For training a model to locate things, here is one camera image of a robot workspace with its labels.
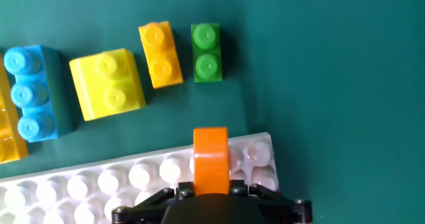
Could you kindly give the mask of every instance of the yellow lego stud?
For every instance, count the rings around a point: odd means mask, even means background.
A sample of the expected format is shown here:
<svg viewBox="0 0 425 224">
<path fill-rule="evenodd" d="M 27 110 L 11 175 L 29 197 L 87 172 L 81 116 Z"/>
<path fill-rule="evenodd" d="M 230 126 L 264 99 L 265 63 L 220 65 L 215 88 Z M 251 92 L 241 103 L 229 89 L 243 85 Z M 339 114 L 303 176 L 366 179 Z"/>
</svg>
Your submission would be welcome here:
<svg viewBox="0 0 425 224">
<path fill-rule="evenodd" d="M 0 164 L 28 156 L 27 143 L 18 133 L 18 112 L 0 55 Z"/>
<path fill-rule="evenodd" d="M 183 82 L 173 33 L 168 21 L 139 27 L 152 86 L 161 88 Z"/>
<path fill-rule="evenodd" d="M 85 121 L 146 106 L 133 53 L 106 51 L 69 65 Z"/>
</svg>

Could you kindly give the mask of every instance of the lego stud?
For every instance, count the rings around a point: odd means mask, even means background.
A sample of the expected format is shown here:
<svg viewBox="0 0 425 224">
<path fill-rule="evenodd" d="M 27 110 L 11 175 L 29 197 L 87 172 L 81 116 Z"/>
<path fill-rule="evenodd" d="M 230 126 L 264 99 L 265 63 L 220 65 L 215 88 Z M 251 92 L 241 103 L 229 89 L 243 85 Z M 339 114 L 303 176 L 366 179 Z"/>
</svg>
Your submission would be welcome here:
<svg viewBox="0 0 425 224">
<path fill-rule="evenodd" d="M 11 209 L 19 210 L 32 205 L 35 201 L 32 183 L 20 183 L 11 187 L 5 193 L 5 205 Z"/>
<path fill-rule="evenodd" d="M 149 23 L 141 27 L 141 41 L 149 49 L 163 50 L 167 47 L 166 34 L 158 23 Z"/>
<path fill-rule="evenodd" d="M 145 162 L 140 162 L 134 165 L 128 173 L 130 183 L 138 189 L 145 189 L 156 179 L 156 176 L 156 167 L 153 164 Z"/>
<path fill-rule="evenodd" d="M 157 78 L 168 80 L 173 74 L 173 65 L 169 58 L 157 58 L 152 61 L 151 71 Z"/>
<path fill-rule="evenodd" d="M 269 143 L 254 142 L 247 151 L 248 158 L 257 167 L 267 166 L 273 158 L 273 149 Z"/>
<path fill-rule="evenodd" d="M 35 191 L 37 199 L 46 207 L 51 207 L 60 202 L 66 195 L 65 185 L 58 178 L 42 181 Z"/>
<path fill-rule="evenodd" d="M 183 174 L 183 162 L 179 158 L 168 158 L 159 166 L 159 175 L 167 183 L 178 183 Z"/>
<path fill-rule="evenodd" d="M 276 191 L 279 188 L 278 177 L 271 166 L 255 167 L 251 173 L 252 183 L 258 183 L 270 190 Z"/>
<path fill-rule="evenodd" d="M 26 82 L 13 85 L 11 98 L 19 108 L 30 108 L 44 104 L 47 101 L 48 92 L 43 84 Z"/>
<path fill-rule="evenodd" d="M 128 172 L 125 168 L 108 168 L 99 175 L 99 189 L 106 194 L 114 194 L 127 183 L 127 176 Z"/>
<path fill-rule="evenodd" d="M 132 207 L 134 204 L 134 199 L 131 198 L 131 196 L 120 193 L 117 196 L 109 199 L 109 201 L 105 204 L 104 212 L 106 218 L 108 218 L 109 221 L 112 221 L 112 210 L 116 207 L 126 206 L 126 207 Z"/>
<path fill-rule="evenodd" d="M 63 203 L 57 209 L 47 211 L 44 216 L 45 224 L 73 224 L 75 208 L 71 203 Z"/>
<path fill-rule="evenodd" d="M 141 191 L 139 195 L 137 195 L 134 205 L 139 205 L 141 202 L 145 201 L 151 196 L 151 194 L 147 191 Z"/>
<path fill-rule="evenodd" d="M 66 189 L 72 198 L 83 200 L 96 190 L 95 180 L 93 173 L 79 173 L 69 179 Z"/>
<path fill-rule="evenodd" d="M 13 223 L 15 217 L 11 213 L 0 215 L 0 223 Z"/>
<path fill-rule="evenodd" d="M 229 147 L 228 154 L 230 156 L 230 171 L 234 172 L 240 170 L 244 162 L 242 150 L 238 147 Z"/>
<path fill-rule="evenodd" d="M 76 224 L 98 223 L 103 217 L 103 205 L 98 199 L 81 203 L 74 212 Z"/>
<path fill-rule="evenodd" d="M 248 183 L 248 178 L 246 178 L 246 174 L 242 170 L 232 173 L 230 175 L 230 180 L 244 180 L 245 183 Z"/>
<path fill-rule="evenodd" d="M 13 224 L 38 224 L 43 222 L 44 211 L 41 208 L 34 208 L 26 215 L 18 216 Z"/>
<path fill-rule="evenodd" d="M 113 86 L 105 91 L 104 101 L 112 110 L 125 110 L 135 102 L 135 94 L 126 86 Z"/>
<path fill-rule="evenodd" d="M 189 160 L 189 169 L 191 170 L 191 173 L 195 173 L 195 158 L 191 156 L 191 159 Z"/>
<path fill-rule="evenodd" d="M 218 74 L 220 60 L 214 55 L 205 54 L 197 59 L 195 69 L 199 77 L 210 80 Z"/>
<path fill-rule="evenodd" d="M 204 50 L 212 49 L 218 43 L 218 37 L 213 26 L 206 23 L 197 25 L 193 31 L 193 40 L 200 49 Z"/>
<path fill-rule="evenodd" d="M 108 53 L 99 55 L 96 61 L 96 70 L 105 78 L 118 79 L 126 74 L 126 66 L 119 65 L 117 60 Z"/>
<path fill-rule="evenodd" d="M 0 142 L 0 163 L 6 159 L 6 151 L 3 147 L 3 141 Z"/>
<path fill-rule="evenodd" d="M 41 69 L 41 59 L 20 47 L 9 49 L 5 54 L 4 63 L 7 71 L 15 76 L 34 74 Z"/>
<path fill-rule="evenodd" d="M 23 116 L 18 122 L 18 132 L 25 140 L 40 140 L 54 132 L 54 122 L 48 114 Z"/>
</svg>

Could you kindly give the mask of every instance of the teal surface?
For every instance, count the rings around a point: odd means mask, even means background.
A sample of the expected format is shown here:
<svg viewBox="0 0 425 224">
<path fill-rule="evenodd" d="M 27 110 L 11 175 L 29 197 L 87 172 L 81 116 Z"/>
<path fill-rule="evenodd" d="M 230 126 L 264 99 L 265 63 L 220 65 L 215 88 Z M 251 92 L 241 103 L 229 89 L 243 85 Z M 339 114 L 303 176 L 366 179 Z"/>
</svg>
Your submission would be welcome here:
<svg viewBox="0 0 425 224">
<path fill-rule="evenodd" d="M 268 131 L 280 189 L 315 223 L 421 223 L 425 0 L 0 0 L 0 47 L 58 49 L 76 131 L 0 177 Z M 170 21 L 185 78 L 153 90 L 137 27 Z M 223 82 L 195 84 L 190 24 L 221 27 Z M 134 52 L 148 106 L 83 122 L 67 61 Z"/>
</svg>

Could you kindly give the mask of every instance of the lego brick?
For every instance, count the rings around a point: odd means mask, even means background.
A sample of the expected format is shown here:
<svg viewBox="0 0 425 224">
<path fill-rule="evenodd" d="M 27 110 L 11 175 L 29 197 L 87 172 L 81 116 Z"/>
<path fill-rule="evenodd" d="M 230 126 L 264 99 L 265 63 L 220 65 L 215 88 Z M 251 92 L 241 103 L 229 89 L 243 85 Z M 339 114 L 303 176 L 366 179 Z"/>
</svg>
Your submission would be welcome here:
<svg viewBox="0 0 425 224">
<path fill-rule="evenodd" d="M 0 58 L 0 164 L 28 156 L 27 144 L 18 133 L 19 117 L 10 93 L 11 87 Z"/>
<path fill-rule="evenodd" d="M 146 106 L 134 55 L 106 51 L 69 62 L 85 121 Z"/>
<path fill-rule="evenodd" d="M 193 130 L 196 195 L 228 194 L 227 128 L 196 128 Z"/>
<path fill-rule="evenodd" d="M 183 82 L 173 32 L 168 21 L 139 27 L 153 88 Z"/>
<path fill-rule="evenodd" d="M 268 133 L 229 138 L 228 148 L 231 179 L 278 189 Z M 81 223 L 90 217 L 91 223 L 110 223 L 113 208 L 132 207 L 160 189 L 193 181 L 193 164 L 190 145 L 0 179 L 0 220 Z"/>
<path fill-rule="evenodd" d="M 191 25 L 195 82 L 222 81 L 220 26 Z"/>
<path fill-rule="evenodd" d="M 47 47 L 15 47 L 4 57 L 15 76 L 11 98 L 22 108 L 19 134 L 29 142 L 50 140 L 72 132 L 59 53 Z"/>
</svg>

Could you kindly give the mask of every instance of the green lego stud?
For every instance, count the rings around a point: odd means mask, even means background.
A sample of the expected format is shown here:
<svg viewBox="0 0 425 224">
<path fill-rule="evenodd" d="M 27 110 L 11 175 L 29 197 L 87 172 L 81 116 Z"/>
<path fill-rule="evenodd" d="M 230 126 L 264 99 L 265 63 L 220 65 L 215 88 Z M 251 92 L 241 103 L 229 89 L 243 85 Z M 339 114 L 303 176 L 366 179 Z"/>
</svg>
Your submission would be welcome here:
<svg viewBox="0 0 425 224">
<path fill-rule="evenodd" d="M 217 75 L 218 66 L 221 66 L 221 62 L 217 59 L 217 57 L 205 54 L 198 58 L 195 70 L 200 78 L 204 80 L 211 80 Z"/>
<path fill-rule="evenodd" d="M 219 25 L 202 23 L 191 28 L 195 82 L 222 81 Z"/>
</svg>

